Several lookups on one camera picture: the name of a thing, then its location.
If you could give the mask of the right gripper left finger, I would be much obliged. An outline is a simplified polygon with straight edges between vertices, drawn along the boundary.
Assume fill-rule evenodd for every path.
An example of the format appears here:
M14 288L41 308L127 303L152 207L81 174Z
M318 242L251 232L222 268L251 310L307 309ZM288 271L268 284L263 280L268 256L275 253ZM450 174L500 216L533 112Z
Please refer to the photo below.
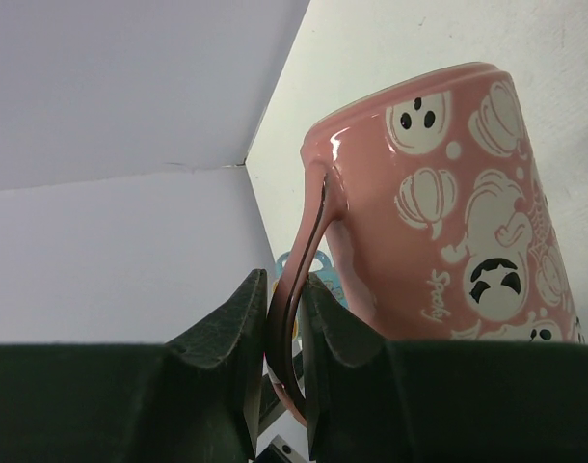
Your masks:
M267 275L164 344L0 344L0 462L246 462Z

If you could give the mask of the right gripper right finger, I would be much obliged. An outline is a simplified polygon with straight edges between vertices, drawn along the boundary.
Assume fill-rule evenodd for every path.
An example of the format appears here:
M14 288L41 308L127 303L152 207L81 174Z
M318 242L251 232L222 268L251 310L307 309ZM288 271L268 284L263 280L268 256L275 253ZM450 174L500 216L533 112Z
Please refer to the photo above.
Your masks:
M387 340L303 293L316 462L588 462L588 345Z

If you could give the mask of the blue butterfly mug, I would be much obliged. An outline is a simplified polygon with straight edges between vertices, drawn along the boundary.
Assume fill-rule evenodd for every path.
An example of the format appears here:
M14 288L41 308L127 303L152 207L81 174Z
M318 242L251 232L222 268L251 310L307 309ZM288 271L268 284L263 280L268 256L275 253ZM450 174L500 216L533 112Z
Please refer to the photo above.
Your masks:
M279 258L275 262L277 279L281 276L281 273L284 269L284 266L285 266L285 263L289 257L289 254L290 254L289 252L283 253L282 255L279 256ZM345 298L345 294L343 292L341 282L339 280L339 277L336 273L336 270L335 270L333 263L332 263L331 259L329 258L329 256L327 256L322 251L318 250L318 251L316 251L316 253L314 255L313 262L317 262L319 264L319 267L317 267L315 270L312 269L311 272L314 273L323 282L323 284L331 292L333 297L344 308L349 309L348 303ZM294 328L293 328L293 334L292 334L292 340L301 340L301 339L302 339L302 333L301 333L301 328L300 328L300 323L299 323L299 316L296 315L296 319L294 322Z

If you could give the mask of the pink ghost mug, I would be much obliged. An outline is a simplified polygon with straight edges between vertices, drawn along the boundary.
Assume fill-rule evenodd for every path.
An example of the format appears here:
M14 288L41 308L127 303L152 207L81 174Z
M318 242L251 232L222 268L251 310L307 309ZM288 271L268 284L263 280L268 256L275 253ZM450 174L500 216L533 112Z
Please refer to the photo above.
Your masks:
M349 310L391 340L582 341L511 75L474 62L307 133L304 210L268 312L274 390L306 417L292 332L321 241Z

